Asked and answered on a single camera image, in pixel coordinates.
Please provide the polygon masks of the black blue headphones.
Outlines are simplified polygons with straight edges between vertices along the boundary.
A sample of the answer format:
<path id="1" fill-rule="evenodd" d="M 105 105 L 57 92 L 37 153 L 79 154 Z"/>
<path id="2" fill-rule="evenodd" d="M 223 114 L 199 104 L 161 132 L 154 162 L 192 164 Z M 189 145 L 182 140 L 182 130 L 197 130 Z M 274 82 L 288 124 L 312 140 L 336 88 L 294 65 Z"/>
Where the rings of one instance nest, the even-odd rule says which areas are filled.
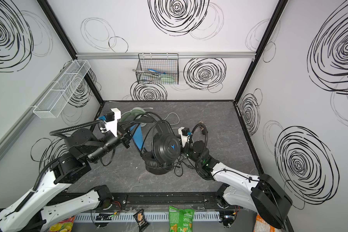
<path id="1" fill-rule="evenodd" d="M 182 142 L 168 121 L 153 112 L 144 112 L 131 122 L 132 141 L 147 172 L 159 176 L 180 167 Z"/>

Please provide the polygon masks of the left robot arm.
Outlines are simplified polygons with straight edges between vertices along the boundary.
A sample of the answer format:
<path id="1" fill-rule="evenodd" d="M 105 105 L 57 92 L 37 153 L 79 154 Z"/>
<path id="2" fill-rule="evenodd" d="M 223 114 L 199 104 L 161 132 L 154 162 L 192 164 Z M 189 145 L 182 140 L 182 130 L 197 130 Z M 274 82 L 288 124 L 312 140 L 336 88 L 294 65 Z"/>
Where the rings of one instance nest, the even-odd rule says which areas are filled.
<path id="1" fill-rule="evenodd" d="M 68 152 L 50 161 L 40 172 L 34 186 L 19 200 L 0 209 L 0 232 L 45 232 L 54 224 L 87 210 L 109 209 L 116 202 L 106 185 L 55 205 L 49 205 L 59 193 L 68 189 L 91 170 L 91 163 L 133 138 L 130 128 L 120 122 L 105 122 L 105 135 L 97 139 L 88 126 L 101 120 L 52 131 L 62 138 Z"/>

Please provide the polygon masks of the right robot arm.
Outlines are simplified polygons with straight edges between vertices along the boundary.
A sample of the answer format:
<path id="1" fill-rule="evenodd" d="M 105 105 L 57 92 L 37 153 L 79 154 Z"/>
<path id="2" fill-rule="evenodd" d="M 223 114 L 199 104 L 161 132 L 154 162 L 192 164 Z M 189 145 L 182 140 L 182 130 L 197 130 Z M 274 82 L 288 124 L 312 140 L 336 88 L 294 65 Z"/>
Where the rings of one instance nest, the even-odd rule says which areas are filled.
<path id="1" fill-rule="evenodd" d="M 177 132 L 182 153 L 193 162 L 197 174 L 222 184 L 216 196 L 220 207 L 246 208 L 258 213 L 270 226 L 286 228 L 293 201 L 270 175 L 255 176 L 233 169 L 209 154 L 207 141 L 193 141 L 195 130 L 180 127 Z"/>

